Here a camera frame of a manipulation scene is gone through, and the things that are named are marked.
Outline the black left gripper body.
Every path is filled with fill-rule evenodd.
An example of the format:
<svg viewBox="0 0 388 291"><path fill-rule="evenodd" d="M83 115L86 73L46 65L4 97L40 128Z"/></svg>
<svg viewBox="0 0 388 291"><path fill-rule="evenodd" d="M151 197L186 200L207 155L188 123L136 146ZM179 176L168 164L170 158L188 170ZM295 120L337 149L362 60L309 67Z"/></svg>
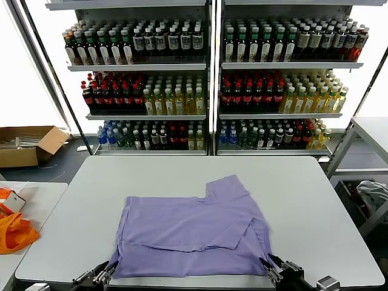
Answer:
<svg viewBox="0 0 388 291"><path fill-rule="evenodd" d="M80 283L72 284L70 291L104 291L104 283L93 283L93 281L86 280Z"/></svg>

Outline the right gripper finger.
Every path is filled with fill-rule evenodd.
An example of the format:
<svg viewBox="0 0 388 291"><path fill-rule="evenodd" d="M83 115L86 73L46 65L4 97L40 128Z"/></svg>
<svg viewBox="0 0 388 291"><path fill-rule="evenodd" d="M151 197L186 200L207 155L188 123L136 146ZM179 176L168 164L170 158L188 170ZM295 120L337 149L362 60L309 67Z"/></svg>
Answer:
<svg viewBox="0 0 388 291"><path fill-rule="evenodd" d="M293 270L299 274L302 274L302 275L304 274L304 269L302 267L296 265L295 263L288 261L288 260L283 261L280 257L273 255L271 253L269 253L268 256L272 260L272 262L277 267L279 267L281 270L290 269L290 270Z"/></svg>
<svg viewBox="0 0 388 291"><path fill-rule="evenodd" d="M267 272L267 275L271 281L271 283L273 284L273 286L275 287L276 286L276 283L278 281L278 275L276 274L276 270L272 267L272 265L266 261L264 258L262 257L259 257L259 260L261 262L261 264L263 265L264 269L266 270Z"/></svg>

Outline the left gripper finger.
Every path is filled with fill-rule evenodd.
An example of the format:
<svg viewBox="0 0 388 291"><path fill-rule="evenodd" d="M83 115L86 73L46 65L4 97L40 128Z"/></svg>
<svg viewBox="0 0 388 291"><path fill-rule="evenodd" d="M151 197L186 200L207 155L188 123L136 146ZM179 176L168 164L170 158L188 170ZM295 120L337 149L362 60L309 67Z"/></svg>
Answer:
<svg viewBox="0 0 388 291"><path fill-rule="evenodd" d="M98 264L95 268L85 271L77 278L72 279L72 284L92 284L94 277L102 272L107 267L108 263L109 261L105 261Z"/></svg>
<svg viewBox="0 0 388 291"><path fill-rule="evenodd" d="M103 271L101 271L96 277L96 284L108 285L112 279L112 275L114 274L118 263L118 261L115 261L112 264L109 264Z"/></svg>

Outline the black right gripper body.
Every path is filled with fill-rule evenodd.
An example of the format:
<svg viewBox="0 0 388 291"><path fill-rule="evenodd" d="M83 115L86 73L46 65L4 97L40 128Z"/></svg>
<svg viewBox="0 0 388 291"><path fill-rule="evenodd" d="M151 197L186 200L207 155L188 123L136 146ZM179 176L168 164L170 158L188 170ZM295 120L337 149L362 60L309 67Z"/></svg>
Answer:
<svg viewBox="0 0 388 291"><path fill-rule="evenodd" d="M279 273L281 279L275 282L275 289L277 291L312 291L314 287L311 286L304 279L303 271L283 270Z"/></svg>

